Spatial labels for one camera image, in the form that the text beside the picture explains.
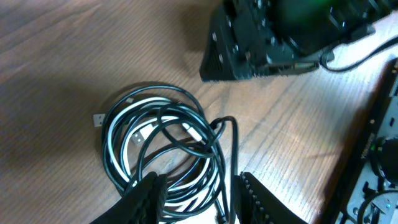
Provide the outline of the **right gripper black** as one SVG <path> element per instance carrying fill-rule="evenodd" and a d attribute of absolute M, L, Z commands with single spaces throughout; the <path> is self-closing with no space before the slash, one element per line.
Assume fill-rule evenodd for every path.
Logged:
<path fill-rule="evenodd" d="M 204 82 L 299 75 L 375 32 L 369 1 L 222 1 L 211 14 Z"/>

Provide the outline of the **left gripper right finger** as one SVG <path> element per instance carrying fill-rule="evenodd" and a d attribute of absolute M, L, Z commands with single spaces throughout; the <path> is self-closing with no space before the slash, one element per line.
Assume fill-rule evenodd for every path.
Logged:
<path fill-rule="evenodd" d="M 233 177 L 233 208 L 241 224 L 307 224 L 250 172 Z"/>

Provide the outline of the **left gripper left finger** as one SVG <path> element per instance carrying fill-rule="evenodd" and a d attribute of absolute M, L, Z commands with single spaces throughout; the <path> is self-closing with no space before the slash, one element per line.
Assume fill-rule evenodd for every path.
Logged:
<path fill-rule="evenodd" d="M 167 197 L 167 176 L 148 173 L 91 224 L 158 224 Z"/>

